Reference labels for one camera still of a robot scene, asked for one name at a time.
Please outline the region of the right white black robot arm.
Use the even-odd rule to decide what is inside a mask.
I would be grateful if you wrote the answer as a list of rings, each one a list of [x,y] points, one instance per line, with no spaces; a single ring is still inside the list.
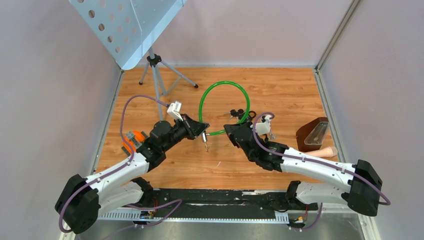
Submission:
[[[308,155],[282,143],[265,141],[253,132],[250,121],[226,124],[224,130],[232,144],[242,149],[250,162],[264,170],[295,173],[320,181],[291,181],[285,195],[290,208],[330,203],[346,205],[365,216],[377,216],[382,205],[383,181],[368,161],[335,162]]]

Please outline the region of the green cable lock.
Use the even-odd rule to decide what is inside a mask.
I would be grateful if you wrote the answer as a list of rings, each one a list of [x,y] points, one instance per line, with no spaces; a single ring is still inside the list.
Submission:
[[[204,107],[207,103],[214,108],[224,106],[236,111],[242,108],[241,105],[244,105],[243,114],[233,117],[237,124],[244,122],[251,110],[251,99],[248,92],[240,84],[228,80],[213,83],[203,93],[198,107],[198,118],[201,122],[207,118]]]

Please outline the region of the black padlock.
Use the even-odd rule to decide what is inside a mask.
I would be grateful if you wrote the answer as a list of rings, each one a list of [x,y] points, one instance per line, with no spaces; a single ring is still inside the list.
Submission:
[[[250,110],[250,111],[248,112],[248,117],[247,117],[247,119],[248,119],[249,121],[252,121],[252,120],[254,120],[254,119],[256,118],[256,116],[257,116],[257,113],[256,113],[255,111],[253,111],[253,110]]]

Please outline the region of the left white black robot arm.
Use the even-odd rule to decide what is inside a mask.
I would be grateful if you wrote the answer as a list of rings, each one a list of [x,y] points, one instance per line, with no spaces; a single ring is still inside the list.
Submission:
[[[123,161],[96,174],[70,177],[54,206],[59,214],[59,229],[81,234],[99,216],[119,207],[135,203],[149,206],[153,193],[142,187],[140,176],[158,167],[166,159],[166,151],[183,139],[197,139],[209,127],[209,123],[193,120],[187,114],[174,124],[158,121]]]

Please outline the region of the yellow padlock keys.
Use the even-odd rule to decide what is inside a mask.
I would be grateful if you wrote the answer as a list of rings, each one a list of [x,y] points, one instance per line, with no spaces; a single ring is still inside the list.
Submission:
[[[276,139],[276,137],[277,137],[277,135],[274,134],[272,131],[269,132],[269,139],[270,140],[274,140],[274,139]]]

